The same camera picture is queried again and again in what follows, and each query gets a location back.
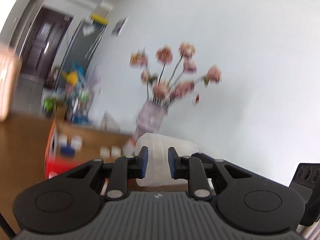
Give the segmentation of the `dark brown entrance door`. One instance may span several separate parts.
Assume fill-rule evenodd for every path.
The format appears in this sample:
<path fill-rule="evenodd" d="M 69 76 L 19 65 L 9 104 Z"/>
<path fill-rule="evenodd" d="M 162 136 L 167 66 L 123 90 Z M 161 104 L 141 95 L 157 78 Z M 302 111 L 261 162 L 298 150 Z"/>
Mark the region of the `dark brown entrance door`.
<path fill-rule="evenodd" d="M 22 50 L 23 75 L 45 80 L 73 17 L 42 7 Z"/>

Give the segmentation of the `pink hard suitcase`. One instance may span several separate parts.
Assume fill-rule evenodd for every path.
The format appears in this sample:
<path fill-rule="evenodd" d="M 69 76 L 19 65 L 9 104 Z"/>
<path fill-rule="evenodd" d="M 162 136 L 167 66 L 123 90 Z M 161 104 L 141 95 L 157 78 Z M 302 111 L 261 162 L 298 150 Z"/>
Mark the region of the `pink hard suitcase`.
<path fill-rule="evenodd" d="M 1 122 L 9 115 L 22 61 L 12 48 L 1 43 Z"/>

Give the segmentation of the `grey refrigerator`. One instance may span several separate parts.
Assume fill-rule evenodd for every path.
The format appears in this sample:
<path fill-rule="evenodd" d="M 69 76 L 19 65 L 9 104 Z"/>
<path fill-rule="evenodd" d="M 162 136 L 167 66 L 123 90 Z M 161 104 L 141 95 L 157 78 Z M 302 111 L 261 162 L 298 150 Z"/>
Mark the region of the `grey refrigerator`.
<path fill-rule="evenodd" d="M 91 58 L 100 43 L 104 34 L 106 25 L 102 25 L 97 21 L 89 23 L 82 20 L 72 39 L 68 45 L 64 55 L 59 75 L 54 85 L 54 89 L 63 89 L 66 85 L 65 79 L 62 77 L 62 72 L 70 72 L 73 66 L 82 67 L 84 74 L 89 66 Z"/>

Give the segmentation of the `pink textured ceramic vase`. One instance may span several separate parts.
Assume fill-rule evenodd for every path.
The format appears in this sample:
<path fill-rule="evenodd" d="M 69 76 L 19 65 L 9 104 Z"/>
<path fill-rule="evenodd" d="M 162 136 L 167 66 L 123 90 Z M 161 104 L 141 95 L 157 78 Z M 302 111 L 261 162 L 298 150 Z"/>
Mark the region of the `pink textured ceramic vase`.
<path fill-rule="evenodd" d="M 136 130 L 132 136 L 134 143 L 145 133 L 158 133 L 168 109 L 147 100 L 136 118 Z"/>

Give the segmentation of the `red cardboard pumpkin box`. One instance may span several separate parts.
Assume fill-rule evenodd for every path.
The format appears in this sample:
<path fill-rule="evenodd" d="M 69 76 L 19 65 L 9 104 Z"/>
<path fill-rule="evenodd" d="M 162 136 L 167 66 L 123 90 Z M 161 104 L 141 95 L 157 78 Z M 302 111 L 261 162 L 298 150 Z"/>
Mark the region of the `red cardboard pumpkin box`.
<path fill-rule="evenodd" d="M 67 139 L 68 146 L 73 137 L 82 139 L 81 149 L 74 153 L 62 153 L 59 142 L 61 136 Z M 73 126 L 65 121 L 54 119 L 44 155 L 45 178 L 49 179 L 92 159 L 102 159 L 105 163 L 112 163 L 122 155 L 121 153 L 112 154 L 112 147 L 122 149 L 129 139 L 128 134 Z"/>

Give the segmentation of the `wall electrical panel box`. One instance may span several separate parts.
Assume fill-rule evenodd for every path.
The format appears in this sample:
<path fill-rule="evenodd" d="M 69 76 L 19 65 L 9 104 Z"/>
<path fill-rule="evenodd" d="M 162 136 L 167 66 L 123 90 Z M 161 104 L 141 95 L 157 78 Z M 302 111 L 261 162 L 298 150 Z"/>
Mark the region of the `wall electrical panel box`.
<path fill-rule="evenodd" d="M 121 33 L 122 28 L 124 27 L 124 25 L 125 25 L 125 23 L 127 22 L 128 19 L 129 19 L 128 17 L 120 19 L 116 23 L 116 25 L 114 26 L 111 35 L 112 36 L 119 36 L 120 33 Z"/>

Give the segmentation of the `clear cotton swab container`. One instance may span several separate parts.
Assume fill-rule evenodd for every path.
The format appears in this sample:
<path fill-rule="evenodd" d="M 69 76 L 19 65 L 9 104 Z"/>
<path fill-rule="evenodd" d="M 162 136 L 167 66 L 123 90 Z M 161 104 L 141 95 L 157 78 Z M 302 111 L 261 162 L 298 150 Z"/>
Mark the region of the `clear cotton swab container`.
<path fill-rule="evenodd" d="M 135 154 L 138 154 L 143 146 L 148 148 L 148 164 L 145 177 L 136 180 L 139 186 L 159 187 L 187 183 L 183 179 L 172 179 L 168 162 L 168 149 L 174 147 L 181 157 L 197 153 L 199 151 L 197 144 L 161 134 L 145 133 L 136 142 Z"/>

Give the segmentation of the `dried pink rose bouquet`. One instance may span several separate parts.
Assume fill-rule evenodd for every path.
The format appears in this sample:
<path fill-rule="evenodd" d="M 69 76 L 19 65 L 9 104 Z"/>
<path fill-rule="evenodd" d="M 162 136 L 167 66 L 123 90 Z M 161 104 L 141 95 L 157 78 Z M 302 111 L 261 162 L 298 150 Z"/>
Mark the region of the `dried pink rose bouquet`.
<path fill-rule="evenodd" d="M 156 61 L 161 65 L 160 73 L 150 71 L 149 56 L 144 49 L 131 54 L 129 66 L 142 70 L 140 81 L 146 87 L 146 99 L 168 108 L 172 103 L 193 93 L 197 84 L 202 83 L 207 87 L 210 83 L 218 84 L 222 80 L 222 72 L 217 65 L 211 66 L 205 74 L 196 79 L 182 80 L 184 75 L 197 73 L 197 65 L 193 60 L 195 53 L 193 44 L 182 42 L 178 48 L 178 61 L 168 79 L 165 79 L 163 74 L 174 59 L 169 46 L 163 46 L 156 51 Z"/>

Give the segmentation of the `yellow box on refrigerator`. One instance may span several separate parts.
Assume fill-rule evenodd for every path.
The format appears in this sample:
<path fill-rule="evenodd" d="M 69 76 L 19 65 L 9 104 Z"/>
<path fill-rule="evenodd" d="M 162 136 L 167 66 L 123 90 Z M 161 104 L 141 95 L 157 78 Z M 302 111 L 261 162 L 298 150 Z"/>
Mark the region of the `yellow box on refrigerator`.
<path fill-rule="evenodd" d="M 101 25 L 107 25 L 107 24 L 108 24 L 108 19 L 105 18 L 105 17 L 103 17 L 103 16 L 101 16 L 101 15 L 98 15 L 98 14 L 93 13 L 93 14 L 90 16 L 90 18 L 91 18 L 93 21 L 95 21 L 95 22 L 97 22 L 97 23 L 99 23 L 99 24 L 101 24 Z"/>

